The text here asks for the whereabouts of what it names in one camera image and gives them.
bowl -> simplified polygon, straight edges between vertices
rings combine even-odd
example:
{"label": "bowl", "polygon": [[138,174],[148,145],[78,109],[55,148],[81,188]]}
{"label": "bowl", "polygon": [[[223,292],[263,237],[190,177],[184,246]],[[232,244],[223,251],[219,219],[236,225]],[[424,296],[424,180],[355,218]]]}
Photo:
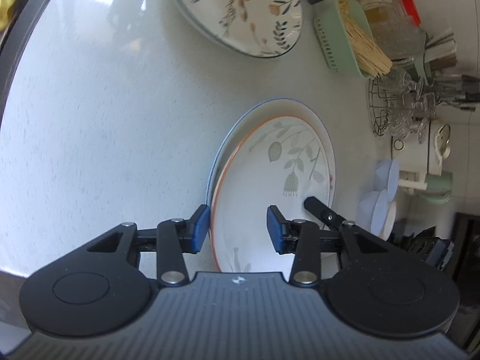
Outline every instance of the bowl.
{"label": "bowl", "polygon": [[377,162],[373,178],[374,191],[387,190],[388,202],[393,202],[397,194],[399,177],[400,162],[396,158]]}
{"label": "bowl", "polygon": [[397,202],[393,201],[390,204],[388,204],[387,219],[385,220],[385,224],[383,225],[383,229],[379,235],[379,237],[384,241],[387,241],[388,237],[390,237],[390,234],[392,234],[396,215],[397,215]]}
{"label": "bowl", "polygon": [[356,223],[377,237],[387,217],[387,190],[368,192],[360,199]]}

leaf pattern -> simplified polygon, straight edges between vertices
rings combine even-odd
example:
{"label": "leaf pattern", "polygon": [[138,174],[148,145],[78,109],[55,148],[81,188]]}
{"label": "leaf pattern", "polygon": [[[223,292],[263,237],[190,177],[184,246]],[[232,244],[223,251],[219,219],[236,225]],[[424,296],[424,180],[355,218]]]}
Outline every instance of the leaf pattern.
{"label": "leaf pattern", "polygon": [[282,145],[280,142],[273,142],[268,148],[268,158],[270,162],[277,161],[282,155]]}
{"label": "leaf pattern", "polygon": [[225,29],[223,36],[229,37],[230,35],[230,26],[232,25],[233,21],[237,17],[237,10],[233,6],[235,0],[230,0],[229,3],[226,5],[226,14],[222,17],[218,23]]}
{"label": "leaf pattern", "polygon": [[239,262],[239,249],[238,247],[233,248],[233,265],[235,266],[235,272],[241,272],[242,269],[240,268]]}
{"label": "leaf pattern", "polygon": [[[312,180],[315,183],[321,184],[325,181],[325,178],[323,177],[322,173],[317,171],[315,167],[317,166],[317,161],[322,153],[321,150],[321,144],[320,142],[317,141],[315,138],[315,135],[309,131],[305,126],[300,125],[300,124],[287,124],[284,125],[281,121],[275,121],[273,123],[273,129],[263,133],[256,141],[255,143],[250,147],[250,151],[259,143],[261,143],[263,140],[266,139],[266,137],[271,134],[271,133],[276,133],[276,137],[280,138],[283,137],[291,128],[294,128],[292,131],[292,134],[287,135],[283,140],[280,142],[275,140],[272,142],[269,147],[268,147],[268,158],[270,162],[274,162],[280,159],[283,151],[283,143],[285,143],[287,140],[290,140],[291,148],[287,152],[288,155],[294,156],[294,158],[289,158],[287,161],[284,163],[283,168],[284,169],[290,169],[290,173],[287,175],[285,184],[284,184],[284,195],[285,196],[296,196],[297,191],[299,188],[299,177],[298,173],[295,172],[297,169],[298,172],[304,172],[305,171],[305,162],[308,164],[309,167],[309,172],[310,175],[308,179],[305,181],[305,184],[302,187],[302,190],[305,191],[306,189],[310,188],[310,185],[312,183]],[[311,140],[306,142],[303,146],[298,146],[298,143],[300,141],[300,135],[305,132],[309,133],[310,136],[312,137]],[[316,157],[314,157],[314,148],[315,146],[312,146],[313,144],[316,144],[318,147],[318,153]]]}
{"label": "leaf pattern", "polygon": [[303,152],[303,149],[301,147],[294,147],[293,149],[289,150],[289,155],[298,154],[300,152]]}
{"label": "leaf pattern", "polygon": [[282,135],[284,135],[288,130],[290,130],[290,127],[291,126],[288,126],[288,127],[285,127],[284,129],[282,129],[278,134],[277,134],[277,138],[280,138]]}
{"label": "leaf pattern", "polygon": [[275,39],[275,43],[283,50],[288,50],[290,45],[287,44],[285,40],[285,30],[287,29],[286,26],[287,22],[280,23],[279,21],[275,24],[275,29],[273,30],[273,38]]}
{"label": "leaf pattern", "polygon": [[283,168],[284,168],[284,169],[291,168],[294,163],[295,163],[294,160],[288,160],[288,161],[285,163],[285,166],[284,166]]}
{"label": "leaf pattern", "polygon": [[307,145],[307,147],[305,148],[305,153],[309,159],[312,159],[314,156],[314,151],[311,149],[310,145]]}
{"label": "leaf pattern", "polygon": [[285,14],[290,10],[290,7],[291,7],[291,6],[292,6],[292,4],[289,3],[289,4],[286,6],[285,10],[282,12],[282,15],[285,15]]}
{"label": "leaf pattern", "polygon": [[291,141],[292,147],[297,146],[297,144],[299,142],[299,139],[300,139],[300,134],[297,134],[297,135],[293,136],[292,141]]}
{"label": "leaf pattern", "polygon": [[257,146],[259,143],[262,143],[265,138],[267,137],[268,133],[262,134],[254,143],[249,147],[249,152],[251,152],[255,146]]}
{"label": "leaf pattern", "polygon": [[239,7],[239,10],[240,10],[240,17],[241,17],[242,21],[247,21],[248,12],[247,12],[247,8],[245,7],[245,2],[243,0],[239,0],[238,1],[238,7]]}
{"label": "leaf pattern", "polygon": [[303,165],[303,161],[301,158],[297,158],[297,168],[301,172],[305,170],[305,166]]}
{"label": "leaf pattern", "polygon": [[319,184],[321,184],[321,183],[323,183],[323,181],[325,181],[325,178],[322,176],[322,174],[318,170],[314,169],[311,173],[311,176]]}

countertop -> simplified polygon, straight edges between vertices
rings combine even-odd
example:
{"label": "countertop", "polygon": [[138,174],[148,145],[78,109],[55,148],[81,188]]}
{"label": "countertop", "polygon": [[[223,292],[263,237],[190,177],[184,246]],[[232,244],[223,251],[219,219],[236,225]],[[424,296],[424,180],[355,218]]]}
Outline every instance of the countertop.
{"label": "countertop", "polygon": [[[366,82],[331,71],[303,4],[286,55],[219,47],[174,0],[51,0],[16,71],[0,129],[0,269],[28,276],[125,221],[152,228],[205,200],[213,158],[252,106],[289,97],[325,124],[333,208],[354,218],[378,141]],[[214,270],[208,240],[189,273]],[[153,256],[141,269],[155,275]]]}

wire rack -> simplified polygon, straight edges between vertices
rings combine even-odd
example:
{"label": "wire rack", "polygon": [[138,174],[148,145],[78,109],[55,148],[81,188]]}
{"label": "wire rack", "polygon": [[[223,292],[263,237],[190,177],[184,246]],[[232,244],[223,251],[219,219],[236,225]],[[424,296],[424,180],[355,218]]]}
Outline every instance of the wire rack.
{"label": "wire rack", "polygon": [[381,137],[387,128],[388,101],[391,96],[378,86],[378,79],[369,79],[368,82],[368,106],[370,123],[373,133]]}
{"label": "wire rack", "polygon": [[[424,83],[417,87],[417,98],[423,93]],[[370,113],[370,124],[376,136],[383,136],[388,127],[389,111],[395,106],[405,103],[406,93],[387,92],[378,85],[378,78],[369,79],[368,82],[368,108]]]}

white plate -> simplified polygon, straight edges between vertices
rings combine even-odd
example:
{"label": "white plate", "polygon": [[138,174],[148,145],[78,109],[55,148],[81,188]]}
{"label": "white plate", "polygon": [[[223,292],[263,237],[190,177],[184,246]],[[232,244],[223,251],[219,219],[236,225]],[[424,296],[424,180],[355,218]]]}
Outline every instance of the white plate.
{"label": "white plate", "polygon": [[212,247],[223,272],[283,272],[293,255],[275,252],[266,229],[266,209],[286,218],[312,217],[308,196],[330,201],[330,172],[322,141],[304,120],[274,117],[255,127],[236,147],[212,199]]}
{"label": "white plate", "polygon": [[294,116],[307,122],[315,130],[322,141],[325,148],[325,153],[328,161],[328,168],[330,170],[330,200],[328,206],[332,206],[333,197],[335,193],[335,155],[333,152],[332,141],[323,125],[322,121],[315,112],[305,104],[293,99],[272,99],[266,100],[247,111],[232,127],[229,133],[223,140],[220,149],[218,150],[210,175],[208,178],[205,204],[211,206],[215,186],[222,169],[225,167],[227,160],[245,138],[256,126],[264,123],[266,120],[278,116]]}
{"label": "white plate", "polygon": [[300,0],[176,0],[207,37],[249,56],[277,57],[297,42]]}
{"label": "white plate", "polygon": [[397,214],[397,202],[395,200],[388,204],[387,219],[383,225],[383,229],[380,232],[379,237],[384,241],[388,240],[390,234],[392,234],[393,226],[395,224],[395,216]]}

